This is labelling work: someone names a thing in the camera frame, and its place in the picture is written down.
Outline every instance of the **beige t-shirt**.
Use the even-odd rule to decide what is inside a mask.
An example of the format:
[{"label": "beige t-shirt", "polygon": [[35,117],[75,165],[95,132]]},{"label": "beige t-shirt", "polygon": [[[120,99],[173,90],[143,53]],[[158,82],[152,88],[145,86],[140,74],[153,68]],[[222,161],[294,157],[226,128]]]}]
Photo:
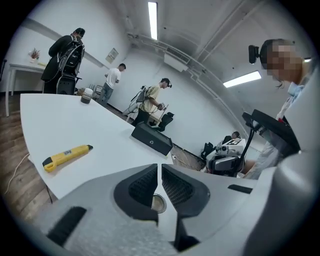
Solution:
[{"label": "beige t-shirt", "polygon": [[[153,98],[153,99],[157,99],[157,96],[159,94],[159,91],[160,91],[160,86],[159,85],[155,85],[155,86],[152,86],[148,89],[147,93],[146,93],[146,97],[150,97],[150,98]],[[140,105],[140,109],[145,111],[145,112],[151,112],[152,110],[152,107],[154,105],[150,102],[150,100],[146,99],[144,101],[143,104]]]}]

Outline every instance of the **potted plant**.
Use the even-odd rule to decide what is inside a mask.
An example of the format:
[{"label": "potted plant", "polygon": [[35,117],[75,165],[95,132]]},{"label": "potted plant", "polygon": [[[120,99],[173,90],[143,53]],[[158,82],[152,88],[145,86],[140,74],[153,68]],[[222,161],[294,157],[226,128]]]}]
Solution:
[{"label": "potted plant", "polygon": [[35,61],[39,59],[40,51],[33,48],[33,50],[29,51],[28,55],[30,56],[30,63],[35,63]]}]

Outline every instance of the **black jacket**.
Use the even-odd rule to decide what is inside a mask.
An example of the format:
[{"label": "black jacket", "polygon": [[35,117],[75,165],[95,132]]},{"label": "black jacket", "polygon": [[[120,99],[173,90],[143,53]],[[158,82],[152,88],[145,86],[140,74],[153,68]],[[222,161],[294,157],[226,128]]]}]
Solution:
[{"label": "black jacket", "polygon": [[60,53],[64,47],[72,41],[72,37],[70,35],[65,35],[59,38],[49,49],[49,55],[52,57],[49,60],[49,63],[46,65],[45,70],[42,74],[41,79],[44,81],[48,81],[52,79],[58,72],[58,62],[57,62],[57,54]]}]

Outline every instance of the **black backpack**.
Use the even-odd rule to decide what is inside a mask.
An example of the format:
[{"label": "black backpack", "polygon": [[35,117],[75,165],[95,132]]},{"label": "black backpack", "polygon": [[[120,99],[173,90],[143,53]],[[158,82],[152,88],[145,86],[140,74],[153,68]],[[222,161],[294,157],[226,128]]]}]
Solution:
[{"label": "black backpack", "polygon": [[85,46],[73,37],[64,49],[58,53],[58,68],[62,75],[76,77],[80,68],[82,58],[85,53]]}]

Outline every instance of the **yellow utility knife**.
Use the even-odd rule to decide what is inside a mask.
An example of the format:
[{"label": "yellow utility knife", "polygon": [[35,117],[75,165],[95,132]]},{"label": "yellow utility knife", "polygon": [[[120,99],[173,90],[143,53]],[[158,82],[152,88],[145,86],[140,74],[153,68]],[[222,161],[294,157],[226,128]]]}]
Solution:
[{"label": "yellow utility knife", "polygon": [[43,161],[42,165],[43,168],[48,172],[52,172],[56,169],[58,165],[61,165],[73,158],[78,156],[84,155],[92,150],[94,147],[90,145],[81,145],[70,150],[64,151],[59,154],[55,154],[51,157],[48,157],[46,160]]}]

